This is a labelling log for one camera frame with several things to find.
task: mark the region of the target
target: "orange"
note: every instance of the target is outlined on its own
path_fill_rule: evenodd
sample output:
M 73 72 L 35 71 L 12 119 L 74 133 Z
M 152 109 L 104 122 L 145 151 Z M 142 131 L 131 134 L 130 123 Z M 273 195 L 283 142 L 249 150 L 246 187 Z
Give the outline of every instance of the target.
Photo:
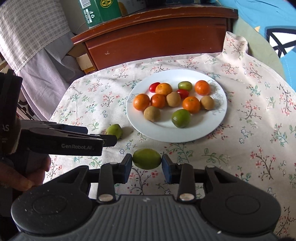
M 205 80 L 197 81 L 194 88 L 195 92 L 202 96 L 209 95 L 211 93 L 211 87 Z
M 165 107 L 165 96 L 161 94 L 155 94 L 150 99 L 150 104 L 157 108 Z
M 173 92 L 173 88 L 167 83 L 161 83 L 156 86 L 155 93 L 167 96 Z
M 144 111 L 150 104 L 150 98 L 146 94 L 139 94 L 133 100 L 133 106 L 136 110 Z
M 191 114 L 196 114 L 200 111 L 200 101 L 194 96 L 189 96 L 183 100 L 182 107 Z

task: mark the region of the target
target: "green box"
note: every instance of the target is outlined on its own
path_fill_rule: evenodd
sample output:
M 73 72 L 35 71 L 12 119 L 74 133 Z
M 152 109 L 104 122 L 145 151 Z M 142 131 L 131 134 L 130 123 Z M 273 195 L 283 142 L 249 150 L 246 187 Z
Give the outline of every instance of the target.
M 117 0 L 78 0 L 89 28 L 121 17 Z

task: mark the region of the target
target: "white plate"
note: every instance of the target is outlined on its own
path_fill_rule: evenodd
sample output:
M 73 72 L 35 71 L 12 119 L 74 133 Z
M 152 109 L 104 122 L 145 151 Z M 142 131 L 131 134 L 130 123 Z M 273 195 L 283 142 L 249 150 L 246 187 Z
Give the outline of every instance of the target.
M 215 100 L 215 108 L 211 111 L 201 110 L 199 113 L 191 115 L 190 124 L 186 128 L 177 128 L 171 121 L 172 114 L 176 110 L 182 109 L 182 104 L 175 108 L 165 107 L 161 109 L 161 120 L 159 122 L 146 120 L 143 113 L 133 107 L 133 99 L 138 94 L 145 93 L 149 97 L 154 95 L 154 93 L 149 92 L 149 86 L 155 82 L 168 83 L 172 86 L 173 91 L 177 91 L 178 83 L 190 81 L 193 89 L 189 96 L 195 96 L 200 100 L 202 96 L 194 91 L 194 85 L 199 80 L 205 80 L 211 85 L 211 97 Z M 226 109 L 227 99 L 222 87 L 207 75 L 186 69 L 162 71 L 145 78 L 134 87 L 126 103 L 127 117 L 137 131 L 154 140 L 170 143 L 193 141 L 208 135 L 222 122 Z

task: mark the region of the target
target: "kiwi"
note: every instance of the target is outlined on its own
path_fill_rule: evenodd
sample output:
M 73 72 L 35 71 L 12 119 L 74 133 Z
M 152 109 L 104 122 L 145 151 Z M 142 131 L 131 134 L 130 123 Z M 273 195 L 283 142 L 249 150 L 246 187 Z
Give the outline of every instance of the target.
M 200 103 L 206 110 L 212 110 L 215 107 L 215 102 L 210 96 L 204 96 L 201 98 Z
M 154 106 L 149 106 L 144 110 L 144 118 L 151 122 L 160 120 L 160 110 Z
M 172 92 L 167 95 L 166 100 L 170 107 L 177 107 L 181 103 L 181 96 L 177 92 Z

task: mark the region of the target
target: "wooden cabinet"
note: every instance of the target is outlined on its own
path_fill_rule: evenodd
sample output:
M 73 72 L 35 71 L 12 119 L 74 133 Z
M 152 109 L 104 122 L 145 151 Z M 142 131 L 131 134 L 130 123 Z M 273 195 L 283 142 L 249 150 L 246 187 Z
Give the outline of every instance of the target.
M 72 38 L 84 42 L 97 70 L 129 61 L 221 52 L 237 10 L 212 5 L 169 5 L 118 18 Z

